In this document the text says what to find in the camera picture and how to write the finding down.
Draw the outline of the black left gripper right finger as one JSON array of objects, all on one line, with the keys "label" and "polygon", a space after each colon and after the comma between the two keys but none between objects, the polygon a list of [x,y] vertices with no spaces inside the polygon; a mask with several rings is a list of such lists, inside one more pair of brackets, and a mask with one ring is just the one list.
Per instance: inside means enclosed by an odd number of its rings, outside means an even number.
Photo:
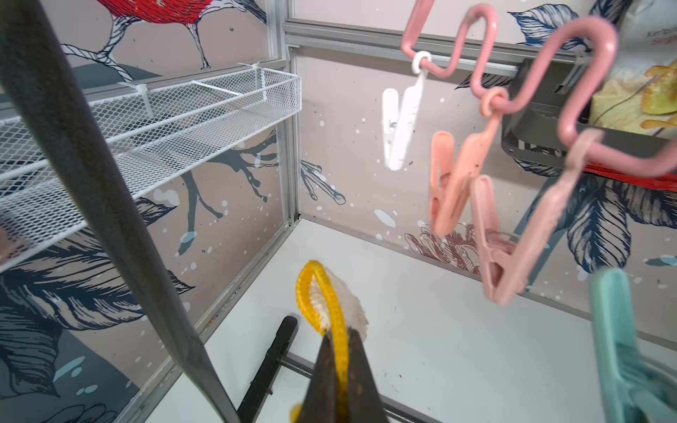
[{"label": "black left gripper right finger", "polygon": [[360,333],[353,328],[349,331],[348,347],[348,421],[350,423],[388,423]]}]

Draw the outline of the pink clip hanger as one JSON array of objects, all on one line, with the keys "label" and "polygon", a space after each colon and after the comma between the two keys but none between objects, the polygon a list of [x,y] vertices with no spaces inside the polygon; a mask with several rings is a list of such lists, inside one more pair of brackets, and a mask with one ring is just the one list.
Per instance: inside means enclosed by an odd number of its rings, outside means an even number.
[{"label": "pink clip hanger", "polygon": [[[414,51],[414,46],[420,38],[433,5],[432,1],[417,1],[414,4],[401,39],[400,49],[408,58],[414,60],[419,69],[431,72],[440,79],[446,79],[451,77],[458,67],[470,26],[478,19],[484,19],[486,21],[485,35],[471,79],[472,92],[476,97],[481,98],[485,93],[485,89],[481,85],[481,77],[488,64],[488,58],[494,47],[497,33],[498,18],[495,9],[488,4],[477,4],[468,9],[458,28],[448,66],[443,68],[435,65],[428,59],[415,58],[416,52]],[[590,136],[596,136],[599,140],[585,147],[582,153],[574,153],[574,149],[582,146],[584,143],[584,136],[579,134],[577,130],[578,118],[611,69],[619,49],[618,32],[605,19],[597,17],[580,18],[568,22],[563,27],[557,29],[534,59],[533,65],[517,97],[514,99],[500,97],[496,100],[491,100],[489,102],[490,107],[503,114],[513,114],[524,109],[530,100],[532,100],[537,88],[545,77],[551,60],[559,51],[562,44],[576,35],[590,38],[594,44],[594,51],[591,63],[587,66],[585,73],[563,106],[557,124],[557,137],[567,147],[566,162],[571,164],[574,160],[578,160],[581,164],[585,164],[585,162],[590,160],[597,165],[613,169],[620,174],[640,178],[655,178],[675,172],[675,140],[663,146],[652,157],[638,158],[602,144],[601,139],[605,137],[604,132],[589,128],[585,133]]]}]

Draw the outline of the white clothespin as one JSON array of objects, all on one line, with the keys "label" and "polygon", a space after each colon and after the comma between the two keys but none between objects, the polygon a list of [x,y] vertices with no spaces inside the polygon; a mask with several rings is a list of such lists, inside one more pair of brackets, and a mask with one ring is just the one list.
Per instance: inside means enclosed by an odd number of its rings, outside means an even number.
[{"label": "white clothespin", "polygon": [[420,51],[414,55],[412,70],[417,79],[400,96],[394,88],[387,88],[382,95],[382,134],[384,163],[391,171],[402,169],[405,156],[414,135],[414,127],[421,107],[421,97],[428,71],[421,68],[424,59],[432,55]]}]

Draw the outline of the red cassava chips bag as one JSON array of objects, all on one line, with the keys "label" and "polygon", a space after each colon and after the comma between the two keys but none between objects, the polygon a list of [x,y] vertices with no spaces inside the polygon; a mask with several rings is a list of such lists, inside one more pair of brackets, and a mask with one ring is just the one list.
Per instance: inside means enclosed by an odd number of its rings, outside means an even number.
[{"label": "red cassava chips bag", "polygon": [[597,1],[591,14],[616,24],[619,49],[592,98],[589,123],[633,137],[632,146],[676,138],[675,1]]}]

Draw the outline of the white knit glove yellow cuff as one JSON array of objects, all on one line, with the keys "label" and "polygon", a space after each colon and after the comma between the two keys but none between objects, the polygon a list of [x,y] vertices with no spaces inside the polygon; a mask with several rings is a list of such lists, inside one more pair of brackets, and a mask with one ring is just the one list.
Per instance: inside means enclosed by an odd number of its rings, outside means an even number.
[{"label": "white knit glove yellow cuff", "polygon": [[340,422],[348,418],[348,370],[350,331],[365,340],[368,318],[360,300],[347,283],[336,277],[317,260],[310,260],[295,284],[296,303],[306,321],[322,336],[333,340],[335,375],[338,379],[337,414]]}]

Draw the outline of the teal clothespin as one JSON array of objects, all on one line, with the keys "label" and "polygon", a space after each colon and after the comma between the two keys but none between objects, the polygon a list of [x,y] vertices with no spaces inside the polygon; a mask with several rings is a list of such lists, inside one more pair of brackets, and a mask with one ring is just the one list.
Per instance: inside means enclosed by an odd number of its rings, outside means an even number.
[{"label": "teal clothespin", "polygon": [[604,268],[589,285],[607,422],[675,422],[676,370],[640,352],[627,274]]}]

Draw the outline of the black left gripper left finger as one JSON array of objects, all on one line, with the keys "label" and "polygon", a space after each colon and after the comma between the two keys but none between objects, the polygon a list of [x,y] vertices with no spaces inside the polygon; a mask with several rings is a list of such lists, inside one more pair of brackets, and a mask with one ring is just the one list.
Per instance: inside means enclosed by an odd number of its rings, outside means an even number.
[{"label": "black left gripper left finger", "polygon": [[294,411],[296,423],[338,422],[338,378],[331,334],[324,335],[303,403]]}]

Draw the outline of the black wall basket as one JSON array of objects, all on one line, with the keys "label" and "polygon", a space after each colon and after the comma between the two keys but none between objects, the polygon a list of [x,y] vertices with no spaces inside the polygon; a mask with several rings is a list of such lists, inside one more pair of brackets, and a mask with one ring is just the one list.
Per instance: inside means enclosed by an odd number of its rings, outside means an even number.
[{"label": "black wall basket", "polygon": [[[558,119],[573,89],[561,84],[573,72],[572,63],[553,62],[527,106],[502,117],[502,149],[515,160],[524,160],[561,168],[569,150],[557,135]],[[668,144],[667,139],[605,130],[605,146],[638,158],[657,155]]]}]

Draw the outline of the pink clothespin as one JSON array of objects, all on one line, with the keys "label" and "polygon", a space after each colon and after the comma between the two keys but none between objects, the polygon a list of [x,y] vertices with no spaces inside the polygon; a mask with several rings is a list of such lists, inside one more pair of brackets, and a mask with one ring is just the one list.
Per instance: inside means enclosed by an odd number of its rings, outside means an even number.
[{"label": "pink clothespin", "polygon": [[493,87],[481,98],[481,115],[488,119],[486,128],[468,136],[460,153],[454,153],[453,135],[436,132],[431,140],[428,190],[428,225],[442,238],[454,231],[470,197],[470,185],[480,175],[489,148],[502,121],[502,112],[493,109],[493,98],[507,99],[508,90]]}]

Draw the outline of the black garment rack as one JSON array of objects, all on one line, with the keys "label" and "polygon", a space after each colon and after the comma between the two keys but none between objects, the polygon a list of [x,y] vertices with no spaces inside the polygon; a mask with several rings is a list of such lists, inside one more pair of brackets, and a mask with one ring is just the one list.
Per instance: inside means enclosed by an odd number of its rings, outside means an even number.
[{"label": "black garment rack", "polygon": [[[1,4],[1,84],[86,223],[29,259],[1,269],[1,419],[121,421],[123,410],[137,398],[135,382],[77,333],[146,319],[219,419],[254,422],[297,322],[292,317],[282,322],[243,402],[234,405],[197,331],[190,328],[188,313],[179,308],[190,286],[165,266],[148,233],[176,204],[167,193],[157,199],[132,197],[67,63],[73,51],[58,44],[38,2]],[[253,174],[256,167],[277,170],[275,127],[204,163],[232,168],[261,201],[277,202],[278,196],[267,195]],[[192,170],[155,189],[178,181],[187,191],[188,223],[179,255],[191,254],[197,208],[204,203]]]}]

